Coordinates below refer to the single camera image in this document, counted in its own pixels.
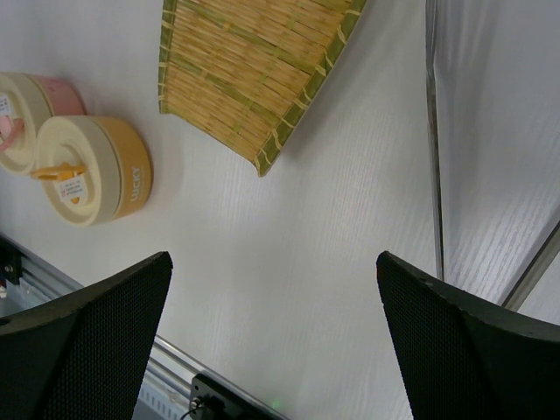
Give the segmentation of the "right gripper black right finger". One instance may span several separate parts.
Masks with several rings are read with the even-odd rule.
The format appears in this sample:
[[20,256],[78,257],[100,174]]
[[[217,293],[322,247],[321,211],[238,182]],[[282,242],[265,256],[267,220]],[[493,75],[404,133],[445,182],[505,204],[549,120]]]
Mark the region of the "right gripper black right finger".
[[557,419],[559,327],[382,252],[377,284],[415,419]]

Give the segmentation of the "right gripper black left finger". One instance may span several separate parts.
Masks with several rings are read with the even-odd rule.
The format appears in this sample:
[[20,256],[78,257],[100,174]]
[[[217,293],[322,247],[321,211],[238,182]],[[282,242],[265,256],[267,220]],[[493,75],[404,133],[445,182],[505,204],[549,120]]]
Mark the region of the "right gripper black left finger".
[[3,419],[130,419],[172,278],[159,252],[1,319]]

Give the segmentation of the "cream lid orange label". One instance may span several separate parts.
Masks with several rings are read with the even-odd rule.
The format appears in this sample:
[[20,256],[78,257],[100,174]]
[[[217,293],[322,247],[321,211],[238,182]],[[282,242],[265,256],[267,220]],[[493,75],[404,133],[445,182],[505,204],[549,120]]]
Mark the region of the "cream lid orange label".
[[110,221],[119,202],[120,175],[108,135],[91,116],[48,119],[37,136],[33,179],[57,214],[88,227]]

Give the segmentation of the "cream lid pink label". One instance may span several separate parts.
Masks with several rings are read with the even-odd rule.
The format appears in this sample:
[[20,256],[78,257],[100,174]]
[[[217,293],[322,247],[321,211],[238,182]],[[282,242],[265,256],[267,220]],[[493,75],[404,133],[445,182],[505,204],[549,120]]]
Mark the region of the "cream lid pink label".
[[52,116],[38,84],[23,73],[1,73],[1,166],[18,175],[35,168],[37,134]]

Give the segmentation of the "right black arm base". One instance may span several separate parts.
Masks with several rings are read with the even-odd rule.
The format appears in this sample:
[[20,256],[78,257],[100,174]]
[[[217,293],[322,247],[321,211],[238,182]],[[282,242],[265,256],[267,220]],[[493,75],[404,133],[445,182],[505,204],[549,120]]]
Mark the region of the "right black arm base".
[[191,382],[189,409],[179,419],[273,420],[280,416],[199,373]]

